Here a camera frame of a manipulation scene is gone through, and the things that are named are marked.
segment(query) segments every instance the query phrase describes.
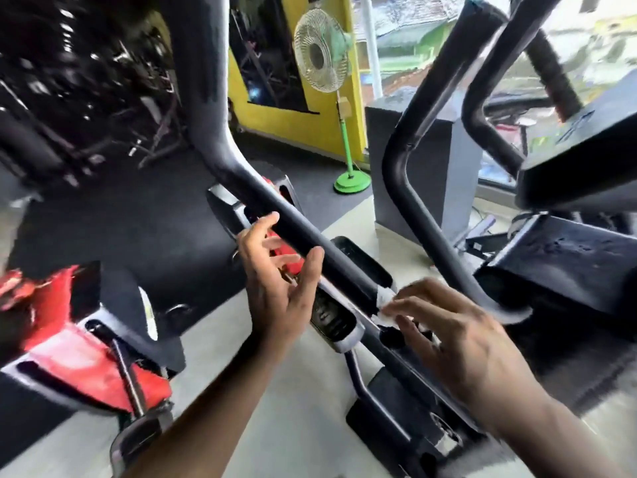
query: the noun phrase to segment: hand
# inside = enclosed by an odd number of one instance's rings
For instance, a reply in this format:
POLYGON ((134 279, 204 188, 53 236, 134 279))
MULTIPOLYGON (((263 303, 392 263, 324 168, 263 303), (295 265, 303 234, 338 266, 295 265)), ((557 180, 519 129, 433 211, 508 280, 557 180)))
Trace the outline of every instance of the hand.
POLYGON ((395 317, 406 343, 491 434, 505 437, 550 403, 502 325, 436 279, 403 288, 382 312, 395 317), (432 330, 440 346, 406 315, 432 330))
POLYGON ((268 236, 279 219, 278 213, 259 218, 238 236, 239 253, 247 274, 248 304, 252 334, 269 350, 285 355, 303 333, 312 316, 312 306, 323 267, 323 249, 308 253, 298 285, 283 280, 279 268, 294 263, 298 255, 270 256, 283 241, 268 236))

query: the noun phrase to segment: person's left hand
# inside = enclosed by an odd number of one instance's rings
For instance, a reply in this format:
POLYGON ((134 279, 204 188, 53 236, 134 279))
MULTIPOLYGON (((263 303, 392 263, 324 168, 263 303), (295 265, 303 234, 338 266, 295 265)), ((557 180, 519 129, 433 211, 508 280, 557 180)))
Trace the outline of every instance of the person's left hand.
POLYGON ((308 253, 298 285, 283 280, 279 268, 294 263, 298 255, 270 256, 283 240, 268 236, 279 219, 274 212, 259 218, 238 236, 239 253, 247 275, 246 289, 252 317, 252 334, 260 345, 285 353, 307 327, 323 267, 323 249, 308 253))

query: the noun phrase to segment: forearm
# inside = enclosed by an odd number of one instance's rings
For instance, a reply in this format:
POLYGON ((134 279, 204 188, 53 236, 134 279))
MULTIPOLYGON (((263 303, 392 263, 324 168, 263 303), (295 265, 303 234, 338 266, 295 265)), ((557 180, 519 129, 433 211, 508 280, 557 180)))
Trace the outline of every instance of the forearm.
POLYGON ((220 477, 281 359, 249 338, 126 478, 220 477))
POLYGON ((551 398, 502 437, 538 478, 624 476, 594 441, 592 431, 551 398))

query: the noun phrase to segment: electric fan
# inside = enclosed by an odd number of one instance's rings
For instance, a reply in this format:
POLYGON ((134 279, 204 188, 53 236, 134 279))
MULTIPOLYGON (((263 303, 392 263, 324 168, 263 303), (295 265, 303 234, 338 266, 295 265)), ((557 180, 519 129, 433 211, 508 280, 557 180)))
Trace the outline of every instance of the electric fan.
POLYGON ((316 90, 336 92, 336 110, 343 135, 347 172, 338 177, 334 188, 340 193, 361 192, 371 183, 368 174, 354 169, 345 126, 349 105, 339 89, 350 72, 351 37, 338 22, 320 8, 308 10, 294 31, 294 56, 303 77, 316 90))

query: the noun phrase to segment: green fan base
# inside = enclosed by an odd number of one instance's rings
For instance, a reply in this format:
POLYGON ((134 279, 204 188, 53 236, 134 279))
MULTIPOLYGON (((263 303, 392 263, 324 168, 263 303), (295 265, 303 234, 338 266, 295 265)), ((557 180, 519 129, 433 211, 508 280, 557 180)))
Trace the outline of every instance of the green fan base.
POLYGON ((343 173, 338 176, 336 183, 334 183, 334 189, 339 193, 352 194, 365 191, 371 184, 371 177, 367 173, 362 171, 353 171, 350 173, 343 173))

